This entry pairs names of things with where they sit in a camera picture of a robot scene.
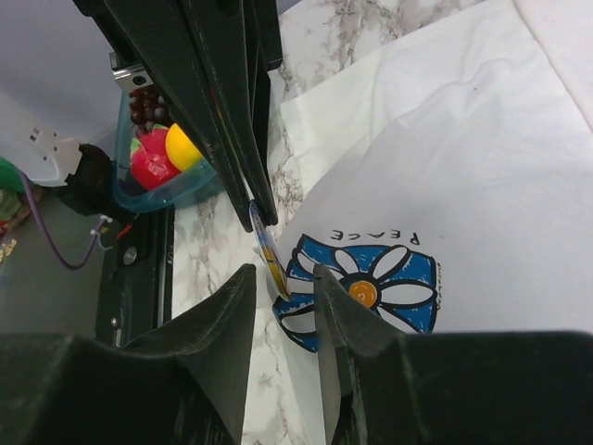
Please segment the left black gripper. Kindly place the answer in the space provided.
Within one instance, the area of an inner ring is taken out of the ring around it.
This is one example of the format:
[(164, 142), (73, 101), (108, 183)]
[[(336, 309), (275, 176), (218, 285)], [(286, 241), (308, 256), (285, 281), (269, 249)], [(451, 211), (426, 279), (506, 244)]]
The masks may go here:
[(282, 62), (273, 1), (73, 1), (107, 39), (113, 70), (142, 63), (217, 171), (243, 226), (278, 223), (267, 167), (271, 82)]

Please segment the white printed t-shirt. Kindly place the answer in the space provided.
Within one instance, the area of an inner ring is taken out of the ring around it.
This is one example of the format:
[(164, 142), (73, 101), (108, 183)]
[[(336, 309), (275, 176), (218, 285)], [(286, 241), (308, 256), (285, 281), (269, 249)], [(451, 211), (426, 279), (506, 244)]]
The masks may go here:
[(592, 337), (592, 5), (484, 1), (284, 105), (310, 191), (273, 315), (324, 438), (314, 269), (405, 334)]

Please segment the round brooch irises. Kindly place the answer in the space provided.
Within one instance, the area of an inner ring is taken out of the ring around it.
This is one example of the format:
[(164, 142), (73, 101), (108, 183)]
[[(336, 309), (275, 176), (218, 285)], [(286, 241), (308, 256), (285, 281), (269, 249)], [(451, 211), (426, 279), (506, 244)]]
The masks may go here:
[(281, 299), (290, 301), (291, 294), (288, 290), (285, 270), (280, 262), (275, 241), (263, 222), (255, 199), (249, 201), (248, 213), (259, 246), (259, 255), (268, 271), (271, 283)]

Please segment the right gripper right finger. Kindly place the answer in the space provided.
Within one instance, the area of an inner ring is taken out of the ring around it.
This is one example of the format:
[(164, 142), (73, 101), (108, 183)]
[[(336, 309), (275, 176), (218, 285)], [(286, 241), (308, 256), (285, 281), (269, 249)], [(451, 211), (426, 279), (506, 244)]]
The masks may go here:
[(405, 334), (314, 269), (329, 444), (588, 444), (592, 337)]

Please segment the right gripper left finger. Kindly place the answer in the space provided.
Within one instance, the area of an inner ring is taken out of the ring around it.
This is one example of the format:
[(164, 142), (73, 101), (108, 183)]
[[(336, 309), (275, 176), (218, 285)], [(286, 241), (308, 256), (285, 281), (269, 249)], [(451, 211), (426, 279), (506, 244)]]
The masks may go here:
[(128, 345), (1, 338), (5, 444), (237, 444), (257, 277), (241, 266), (210, 297)]

